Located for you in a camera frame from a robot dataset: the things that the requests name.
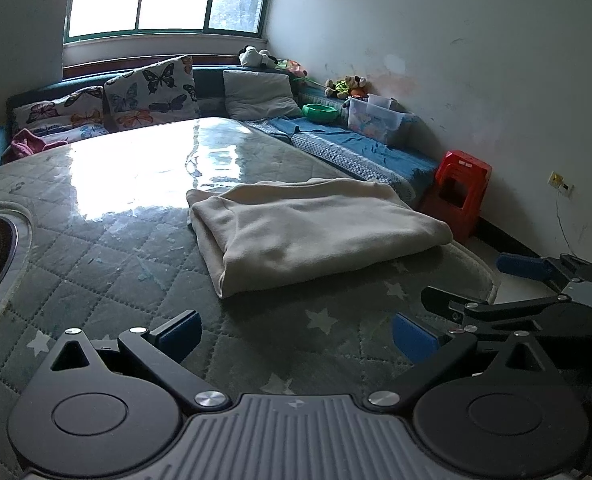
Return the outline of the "cream knit garment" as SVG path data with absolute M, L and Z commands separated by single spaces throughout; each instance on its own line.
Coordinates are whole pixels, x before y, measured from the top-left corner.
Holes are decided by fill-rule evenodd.
M 221 299 L 360 270 L 448 245 L 448 224 L 407 206 L 391 186 L 349 178 L 238 184 L 186 194 Z

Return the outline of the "red plastic stool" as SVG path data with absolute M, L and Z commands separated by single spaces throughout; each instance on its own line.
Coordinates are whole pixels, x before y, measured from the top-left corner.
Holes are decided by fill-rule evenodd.
M 478 219 L 491 174 L 492 167 L 473 155 L 448 151 L 422 199 L 421 211 L 446 222 L 453 237 L 465 242 Z

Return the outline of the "blue corner sofa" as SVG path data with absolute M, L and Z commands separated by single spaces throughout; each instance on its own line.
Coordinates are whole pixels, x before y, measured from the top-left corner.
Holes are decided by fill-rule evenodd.
M 194 67 L 199 108 L 205 117 L 226 116 L 224 70 L 241 70 L 241 67 L 218 64 L 198 64 Z M 54 101 L 87 87 L 99 87 L 110 79 L 125 75 L 128 75 L 125 70 L 87 74 L 8 98 L 6 126 L 0 127 L 0 164 L 4 164 L 1 160 L 10 139 L 9 128 L 16 126 L 15 108 L 38 101 Z M 298 87 L 294 76 L 289 76 L 289 79 L 297 101 L 302 100 L 307 105 L 324 101 L 315 92 L 312 93 L 312 89 Z M 403 148 L 401 143 L 388 145 L 353 130 L 340 128 L 346 126 L 349 105 L 341 106 L 334 102 L 333 106 L 340 110 L 340 115 L 329 125 L 310 122 L 307 118 L 262 118 L 246 124 L 328 162 L 350 177 L 388 183 L 405 202 L 415 207 L 433 184 L 439 162 L 412 148 Z

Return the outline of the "clear plastic storage box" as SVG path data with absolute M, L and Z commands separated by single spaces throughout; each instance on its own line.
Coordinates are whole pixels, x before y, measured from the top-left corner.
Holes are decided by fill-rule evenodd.
M 391 148 L 403 148 L 418 118 L 369 101 L 348 99 L 348 128 Z

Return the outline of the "butterfly print cushion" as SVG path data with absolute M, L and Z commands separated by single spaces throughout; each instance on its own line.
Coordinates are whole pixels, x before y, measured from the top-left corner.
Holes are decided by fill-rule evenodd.
M 113 77 L 104 84 L 104 91 L 110 117 L 119 130 L 200 117 L 190 55 Z
M 11 112 L 11 132 L 29 130 L 46 143 L 105 136 L 104 88 L 90 86 L 58 99 L 15 107 Z

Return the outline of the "green bowl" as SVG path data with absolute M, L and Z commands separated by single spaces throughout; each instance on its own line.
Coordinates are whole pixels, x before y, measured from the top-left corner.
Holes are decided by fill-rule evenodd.
M 332 124 L 340 115 L 337 108 L 324 104 L 308 103 L 301 110 L 303 116 L 310 122 L 323 125 Z

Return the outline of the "pink cloth on sofa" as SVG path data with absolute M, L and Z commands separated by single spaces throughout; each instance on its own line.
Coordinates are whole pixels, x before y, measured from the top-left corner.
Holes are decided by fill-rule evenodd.
M 0 162 L 2 164 L 8 164 L 8 162 L 14 162 L 15 160 L 40 154 L 65 145 L 67 145 L 66 141 L 47 143 L 39 136 L 34 136 L 30 130 L 22 129 L 12 137 L 8 148 L 6 148 L 0 158 Z

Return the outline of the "colourful plush toys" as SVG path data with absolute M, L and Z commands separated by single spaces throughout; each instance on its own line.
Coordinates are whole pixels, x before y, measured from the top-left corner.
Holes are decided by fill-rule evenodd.
M 328 99 L 364 100 L 367 98 L 367 80 L 358 75 L 345 76 L 338 80 L 328 79 L 325 81 L 324 93 Z

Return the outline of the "grey white pillow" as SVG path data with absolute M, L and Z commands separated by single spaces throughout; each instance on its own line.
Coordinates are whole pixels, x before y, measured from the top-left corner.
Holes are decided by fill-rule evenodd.
M 286 74 L 224 70 L 223 82 L 230 118 L 243 122 L 302 115 Z

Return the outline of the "wall power socket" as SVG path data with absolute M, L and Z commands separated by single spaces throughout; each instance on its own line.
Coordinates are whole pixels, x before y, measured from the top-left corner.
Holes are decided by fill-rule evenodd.
M 555 188 L 560 194 L 565 197 L 569 197 L 572 195 L 574 186 L 568 183 L 563 176 L 558 174 L 555 171 L 552 171 L 550 177 L 548 179 L 548 185 Z

